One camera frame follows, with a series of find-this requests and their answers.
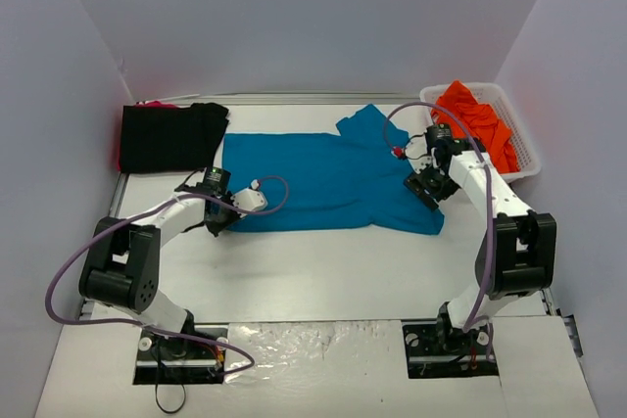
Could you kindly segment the blue t shirt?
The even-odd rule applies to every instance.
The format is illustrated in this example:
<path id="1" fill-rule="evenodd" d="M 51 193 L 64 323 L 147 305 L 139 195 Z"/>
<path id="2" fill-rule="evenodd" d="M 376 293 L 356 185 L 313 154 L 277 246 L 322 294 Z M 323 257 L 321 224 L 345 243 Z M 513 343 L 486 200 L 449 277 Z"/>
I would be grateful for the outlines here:
<path id="1" fill-rule="evenodd" d="M 354 229 L 368 225 L 437 235 L 444 225 L 404 185 L 412 167 L 393 157 L 407 131 L 386 122 L 373 105 L 340 119 L 336 133 L 228 133 L 222 165 L 239 191 L 259 180 L 268 205 L 278 211 L 245 216 L 242 233 Z"/>

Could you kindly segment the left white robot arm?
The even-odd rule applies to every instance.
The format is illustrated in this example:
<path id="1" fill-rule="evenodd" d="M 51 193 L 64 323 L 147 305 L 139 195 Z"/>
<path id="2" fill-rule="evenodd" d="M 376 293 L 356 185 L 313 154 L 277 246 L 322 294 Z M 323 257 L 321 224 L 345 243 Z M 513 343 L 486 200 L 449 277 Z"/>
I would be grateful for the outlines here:
<path id="1" fill-rule="evenodd" d="M 204 199 L 184 200 L 202 194 L 228 205 L 235 202 L 228 189 L 231 173 L 212 167 L 193 186 L 175 190 L 173 204 L 117 230 L 118 218 L 101 219 L 95 233 L 106 236 L 87 252 L 78 289 L 81 295 L 130 315 L 141 326 L 164 330 L 162 346 L 175 357 L 191 354 L 197 346 L 193 314 L 172 302 L 159 289 L 161 248 L 174 237 L 205 228 L 213 236 L 237 222 L 241 215 Z"/>

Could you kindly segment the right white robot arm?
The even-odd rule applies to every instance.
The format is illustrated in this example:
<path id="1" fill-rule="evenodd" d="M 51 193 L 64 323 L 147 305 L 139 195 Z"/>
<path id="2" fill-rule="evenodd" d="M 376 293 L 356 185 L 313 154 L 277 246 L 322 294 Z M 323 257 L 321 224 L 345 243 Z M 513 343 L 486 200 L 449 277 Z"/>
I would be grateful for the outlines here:
<path id="1" fill-rule="evenodd" d="M 487 326 L 505 306 L 552 284 L 557 223 L 512 191 L 477 139 L 456 138 L 446 124 L 429 126 L 422 137 L 429 163 L 408 176 L 405 186 L 431 210 L 462 191 L 486 220 L 475 280 L 436 317 L 437 346 L 456 352 L 472 330 Z"/>

